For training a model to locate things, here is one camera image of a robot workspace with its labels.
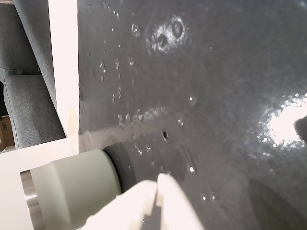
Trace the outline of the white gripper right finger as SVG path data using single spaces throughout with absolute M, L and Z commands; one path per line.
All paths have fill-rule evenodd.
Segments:
M 204 227 L 186 194 L 169 174 L 157 178 L 156 205 L 161 208 L 162 230 L 203 230 Z

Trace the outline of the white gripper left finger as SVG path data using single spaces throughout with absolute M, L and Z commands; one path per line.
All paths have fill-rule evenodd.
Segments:
M 139 230 L 154 207 L 157 182 L 144 180 L 86 220 L 83 230 Z

